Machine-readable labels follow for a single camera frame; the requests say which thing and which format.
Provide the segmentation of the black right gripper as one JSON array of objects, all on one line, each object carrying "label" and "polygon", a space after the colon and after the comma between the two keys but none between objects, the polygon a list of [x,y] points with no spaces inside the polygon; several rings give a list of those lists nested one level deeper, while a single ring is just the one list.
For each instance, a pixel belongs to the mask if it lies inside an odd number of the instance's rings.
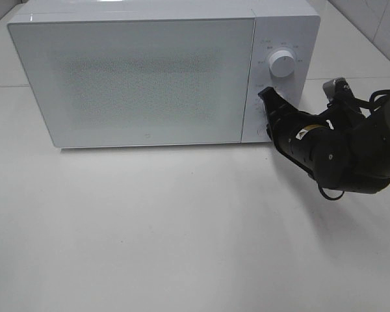
[{"label": "black right gripper", "polygon": [[266,133],[283,156],[314,176],[311,151],[314,143],[308,137],[313,130],[327,130],[328,123],[321,117],[298,110],[275,88],[268,86],[258,93],[268,118]]}]

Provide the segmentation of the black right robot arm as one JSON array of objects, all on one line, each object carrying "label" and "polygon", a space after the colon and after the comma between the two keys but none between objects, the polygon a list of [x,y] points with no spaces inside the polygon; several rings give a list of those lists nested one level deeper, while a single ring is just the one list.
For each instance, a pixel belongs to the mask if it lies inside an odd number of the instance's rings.
[{"label": "black right robot arm", "polygon": [[277,151],[319,188],[374,194],[390,184],[390,90],[369,101],[337,91],[320,114],[298,110],[272,87],[259,97]]}]

